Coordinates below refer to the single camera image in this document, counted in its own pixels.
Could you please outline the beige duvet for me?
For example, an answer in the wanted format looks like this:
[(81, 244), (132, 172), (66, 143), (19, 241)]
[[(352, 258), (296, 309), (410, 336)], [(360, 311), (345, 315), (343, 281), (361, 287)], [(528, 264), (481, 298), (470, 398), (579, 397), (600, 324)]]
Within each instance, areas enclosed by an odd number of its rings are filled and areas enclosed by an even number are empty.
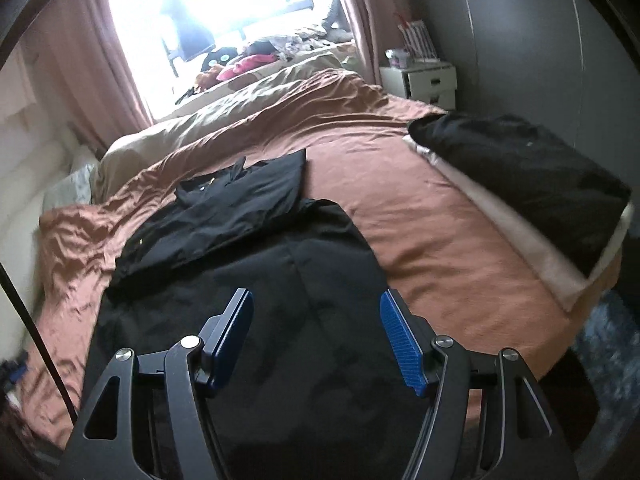
[(290, 62), (274, 62), (236, 76), (179, 106), (161, 122), (122, 136), (108, 148), (93, 171), (93, 201), (105, 202), (143, 169), (206, 134), (278, 102), (302, 81), (328, 68), (363, 74), (353, 44), (323, 48)]

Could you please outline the cream padded headboard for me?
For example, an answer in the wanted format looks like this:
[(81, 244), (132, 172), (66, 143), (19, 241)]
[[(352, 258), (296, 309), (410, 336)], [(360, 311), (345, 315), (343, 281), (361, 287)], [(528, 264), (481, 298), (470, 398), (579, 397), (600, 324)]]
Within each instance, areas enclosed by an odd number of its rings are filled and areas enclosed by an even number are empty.
[(96, 158), (69, 128), (55, 127), (15, 49), (1, 70), (1, 262), (29, 308), (41, 296), (43, 195), (87, 164)]

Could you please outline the folded black clothes pile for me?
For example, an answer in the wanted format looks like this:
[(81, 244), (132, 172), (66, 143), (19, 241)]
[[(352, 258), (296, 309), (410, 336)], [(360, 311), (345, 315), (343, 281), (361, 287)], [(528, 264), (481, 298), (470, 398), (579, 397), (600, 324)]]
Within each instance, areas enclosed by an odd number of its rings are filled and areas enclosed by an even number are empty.
[(585, 276), (631, 198), (614, 174), (518, 116), (429, 114), (410, 122), (408, 133), (515, 210)]

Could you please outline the light patterned pillow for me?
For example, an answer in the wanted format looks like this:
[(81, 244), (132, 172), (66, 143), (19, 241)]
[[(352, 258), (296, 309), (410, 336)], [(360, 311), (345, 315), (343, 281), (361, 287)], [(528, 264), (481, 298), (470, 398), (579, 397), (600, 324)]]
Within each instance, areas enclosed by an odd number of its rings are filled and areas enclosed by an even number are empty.
[(63, 208), (70, 205), (92, 203), (92, 181), (96, 164), (87, 164), (55, 183), (43, 195), (42, 211)]

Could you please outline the white bedside cabinet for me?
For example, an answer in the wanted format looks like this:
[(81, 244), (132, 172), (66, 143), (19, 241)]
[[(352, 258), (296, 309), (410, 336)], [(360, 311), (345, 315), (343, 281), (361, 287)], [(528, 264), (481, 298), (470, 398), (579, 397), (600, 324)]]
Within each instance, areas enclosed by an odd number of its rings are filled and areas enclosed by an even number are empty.
[(421, 101), (444, 110), (456, 108), (458, 78), (447, 62), (415, 62), (407, 68), (380, 68), (383, 89), (393, 96)]

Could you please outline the pink curtain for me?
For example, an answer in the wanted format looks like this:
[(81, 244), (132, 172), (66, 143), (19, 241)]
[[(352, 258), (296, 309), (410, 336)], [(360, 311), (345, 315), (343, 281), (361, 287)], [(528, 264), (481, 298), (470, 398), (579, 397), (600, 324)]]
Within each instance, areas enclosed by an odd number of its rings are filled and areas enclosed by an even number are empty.
[(51, 0), (23, 39), (93, 151), (102, 155), (122, 136), (153, 125), (108, 0)]

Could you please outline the white rack on cabinet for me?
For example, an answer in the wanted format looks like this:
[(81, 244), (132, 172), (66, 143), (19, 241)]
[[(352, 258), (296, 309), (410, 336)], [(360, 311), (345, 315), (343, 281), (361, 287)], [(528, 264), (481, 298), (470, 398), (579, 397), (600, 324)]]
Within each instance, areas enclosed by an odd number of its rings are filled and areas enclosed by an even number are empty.
[(406, 48), (413, 58), (423, 62), (439, 60), (424, 21), (408, 21), (399, 13), (395, 14), (395, 18), (397, 18), (398, 28), (404, 38)]

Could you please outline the large black garment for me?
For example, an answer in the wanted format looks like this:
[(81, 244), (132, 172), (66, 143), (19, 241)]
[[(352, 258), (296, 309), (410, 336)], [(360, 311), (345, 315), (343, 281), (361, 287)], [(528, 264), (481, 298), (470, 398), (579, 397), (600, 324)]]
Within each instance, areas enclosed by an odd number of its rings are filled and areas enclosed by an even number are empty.
[(427, 409), (380, 317), (386, 277), (349, 215), (305, 196), (304, 152), (178, 185), (126, 243), (101, 299), (84, 386), (115, 352), (163, 351), (235, 291), (254, 314), (206, 403), (235, 479), (399, 479)]

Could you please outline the clothes clutter on windowsill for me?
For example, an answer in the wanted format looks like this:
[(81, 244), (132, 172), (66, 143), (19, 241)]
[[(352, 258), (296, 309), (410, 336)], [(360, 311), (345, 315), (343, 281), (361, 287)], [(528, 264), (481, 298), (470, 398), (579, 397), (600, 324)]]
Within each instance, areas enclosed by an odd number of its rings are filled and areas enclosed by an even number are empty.
[(339, 60), (356, 55), (354, 36), (342, 28), (312, 25), (289, 34), (265, 36), (239, 48), (210, 50), (202, 58), (201, 70), (192, 84), (184, 87), (175, 100), (175, 106), (228, 82), (234, 84), (232, 90), (239, 90), (257, 80), (261, 70), (280, 70), (322, 53), (332, 53)]

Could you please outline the grey wardrobe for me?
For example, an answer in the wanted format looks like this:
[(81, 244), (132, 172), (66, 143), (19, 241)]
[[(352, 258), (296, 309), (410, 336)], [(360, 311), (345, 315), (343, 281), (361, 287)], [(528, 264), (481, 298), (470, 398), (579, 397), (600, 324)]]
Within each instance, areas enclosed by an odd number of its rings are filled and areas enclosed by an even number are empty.
[(588, 0), (408, 0), (458, 73), (457, 107), (514, 114), (639, 184), (639, 72)]

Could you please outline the white folded blanket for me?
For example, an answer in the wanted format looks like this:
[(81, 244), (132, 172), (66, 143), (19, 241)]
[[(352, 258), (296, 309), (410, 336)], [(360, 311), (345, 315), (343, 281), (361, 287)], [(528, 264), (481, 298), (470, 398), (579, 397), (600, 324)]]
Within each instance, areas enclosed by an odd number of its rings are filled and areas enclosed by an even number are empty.
[(411, 151), (423, 157), (477, 206), (544, 282), (565, 312), (574, 309), (579, 297), (604, 274), (623, 246), (624, 237), (634, 215), (633, 204), (628, 204), (620, 215), (620, 221), (608, 238), (608, 244), (601, 252), (594, 269), (588, 276), (583, 276), (577, 266), (544, 237), (544, 234), (498, 196), (449, 165), (435, 152), (417, 144), (408, 134), (403, 136), (402, 140)]

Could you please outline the rust brown bed sheet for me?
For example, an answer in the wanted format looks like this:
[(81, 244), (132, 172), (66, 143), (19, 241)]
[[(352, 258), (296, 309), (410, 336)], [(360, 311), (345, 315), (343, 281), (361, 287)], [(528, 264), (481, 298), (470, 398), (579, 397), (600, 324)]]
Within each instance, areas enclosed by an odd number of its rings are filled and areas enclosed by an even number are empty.
[(177, 184), (246, 156), (305, 150), (305, 190), (344, 208), (416, 312), (477, 350), (514, 344), (536, 375), (551, 370), (614, 286), (622, 260), (565, 312), (461, 191), (402, 140), (428, 106), (388, 96), (346, 70), (320, 70), (274, 104), (140, 171), (103, 203), (40, 222), (39, 328), (78, 400), (98, 307), (126, 239), (171, 202)]

